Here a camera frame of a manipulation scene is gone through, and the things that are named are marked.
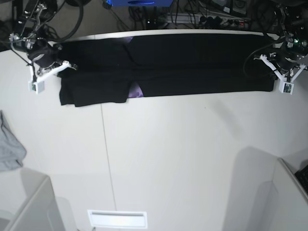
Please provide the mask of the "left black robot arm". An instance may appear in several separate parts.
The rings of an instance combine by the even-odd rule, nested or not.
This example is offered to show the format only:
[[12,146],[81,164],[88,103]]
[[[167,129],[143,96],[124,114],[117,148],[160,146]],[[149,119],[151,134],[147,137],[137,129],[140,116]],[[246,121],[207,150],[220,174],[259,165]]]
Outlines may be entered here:
[[[271,24],[277,23],[278,39],[268,35],[270,29],[265,29],[261,16],[266,14],[266,7],[273,10]],[[263,36],[270,42],[268,45],[253,51],[244,61],[242,70],[246,77],[251,77],[246,71],[250,60],[260,60],[270,68],[269,76],[287,83],[294,83],[303,71],[308,70],[300,60],[308,55],[308,2],[306,0],[257,0],[253,16]]]

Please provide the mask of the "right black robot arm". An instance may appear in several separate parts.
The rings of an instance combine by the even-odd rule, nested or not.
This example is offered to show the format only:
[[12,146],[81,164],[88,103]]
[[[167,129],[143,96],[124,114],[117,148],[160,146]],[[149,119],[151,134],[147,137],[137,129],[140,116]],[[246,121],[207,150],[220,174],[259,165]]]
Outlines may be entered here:
[[77,65],[58,58],[62,49],[61,42],[70,39],[81,25],[84,6],[76,0],[79,16],[75,27],[66,36],[60,38],[48,32],[48,23],[61,8],[56,0],[30,0],[17,20],[8,43],[13,51],[24,52],[30,66],[31,83],[42,82],[45,78]]

